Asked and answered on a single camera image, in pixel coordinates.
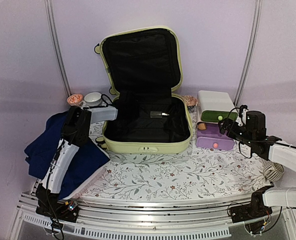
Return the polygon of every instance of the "floral pattern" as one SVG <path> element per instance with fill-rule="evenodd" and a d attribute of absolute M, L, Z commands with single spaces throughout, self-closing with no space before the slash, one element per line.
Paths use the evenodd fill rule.
<path fill-rule="evenodd" d="M 191 113 L 196 124 L 196 113 Z M 91 125 L 90 138 L 102 135 L 102 122 Z M 259 157 L 249 148 L 224 151 L 197 148 L 196 134 L 179 154 L 120 154 L 108 151 L 106 172 L 83 195 L 135 201 L 211 199 L 251 193 L 270 183 Z"/>

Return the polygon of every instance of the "suitcase shell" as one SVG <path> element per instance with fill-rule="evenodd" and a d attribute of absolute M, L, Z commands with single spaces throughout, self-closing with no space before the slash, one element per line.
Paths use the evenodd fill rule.
<path fill-rule="evenodd" d="M 116 95 L 116 97 L 113 99 L 113 101 L 115 102 L 118 100 L 118 98 L 120 96 L 120 92 L 119 92 L 118 88 L 121 88 L 121 86 L 120 86 L 120 83 L 116 82 L 116 77 L 113 78 L 113 74 L 111 73 L 111 71 L 113 71 L 113 69 L 110 69 L 109 63 L 106 59 L 108 56 L 105 56 L 105 54 L 104 54 L 105 53 L 104 49 L 106 49 L 105 43 L 111 39 L 116 39 L 117 36 L 119 36 L 120 38 L 123 38 L 124 35 L 133 34 L 133 33 L 148 34 L 148 37 L 149 37 L 149 33 L 153 32 L 153 31 L 161 31 L 161 32 L 167 31 L 167 33 L 170 33 L 175 38 L 176 52 L 177 52 L 177 56 L 176 56 L 177 58 L 175 60 L 178 62 L 179 71 L 180 71 L 180 76 L 178 75 L 178 71 L 176 72 L 176 74 L 177 74 L 176 78 L 178 78 L 178 79 L 180 78 L 180 81 L 176 82 L 175 85 L 171 86 L 171 92 L 172 92 L 171 97 L 182 101 L 182 103 L 184 104 L 185 117 L 186 117 L 186 121 L 188 124 L 188 129 L 189 129 L 189 137 L 187 139 L 185 139 L 183 141 L 179 141 L 179 142 L 115 141 L 115 140 L 109 139 L 105 134 L 106 129 L 107 129 L 107 125 L 108 125 L 108 122 L 106 121 L 103 126 L 103 138 L 104 138 L 105 143 L 107 145 L 107 149 L 111 150 L 113 152 L 116 152 L 116 153 L 124 153 L 124 154 L 135 154 L 135 153 L 140 153 L 140 154 L 141 153 L 145 153 L 145 154 L 177 154 L 177 153 L 184 151 L 189 146 L 190 140 L 192 138 L 192 133 L 193 133 L 192 121 L 191 121 L 191 117 L 190 117 L 188 108 L 186 106 L 186 103 L 184 101 L 184 98 L 178 94 L 173 93 L 173 91 L 177 90 L 180 87 L 180 85 L 182 83 L 183 75 L 182 75 L 182 67 L 181 67 L 181 61 L 180 61 L 178 38 L 170 28 L 168 28 L 166 26 L 154 26 L 154 27 L 141 28 L 141 29 L 136 29 L 136 30 L 131 30 L 131 31 L 126 31 L 126 32 L 121 32 L 121 33 L 117 33 L 114 35 L 110 35 L 110 36 L 104 38 L 101 41 L 101 43 L 95 47 L 95 52 L 100 54 L 100 56 L 103 60 L 103 63 L 104 63 L 104 66 L 105 66 L 105 69 L 106 69 L 106 72 L 108 74 L 110 84 L 111 84 L 110 93 L 113 95 Z"/>

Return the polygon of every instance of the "open suitcase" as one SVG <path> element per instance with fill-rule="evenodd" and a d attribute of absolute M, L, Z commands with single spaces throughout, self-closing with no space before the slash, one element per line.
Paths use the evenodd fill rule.
<path fill-rule="evenodd" d="M 184 99 L 178 39 L 164 26 L 122 32 L 96 46 L 108 73 L 118 117 L 103 138 L 116 153 L 177 154 L 192 137 Z"/>

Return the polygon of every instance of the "blue cloth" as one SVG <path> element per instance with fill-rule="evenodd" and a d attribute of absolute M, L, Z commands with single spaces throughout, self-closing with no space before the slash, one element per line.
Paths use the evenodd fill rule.
<path fill-rule="evenodd" d="M 58 113 L 47 120 L 45 131 L 24 150 L 29 175 L 43 179 L 58 148 L 61 129 L 68 113 Z M 58 199 L 70 195 L 110 159 L 90 139 L 74 155 L 62 182 Z"/>

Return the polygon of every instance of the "purple tray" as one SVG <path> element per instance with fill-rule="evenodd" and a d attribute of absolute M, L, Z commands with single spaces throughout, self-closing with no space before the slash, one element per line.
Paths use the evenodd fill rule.
<path fill-rule="evenodd" d="M 220 134 L 218 124 L 207 123 L 206 125 L 206 130 L 197 129 L 197 147 L 219 150 L 233 149 L 234 141 L 226 135 Z"/>

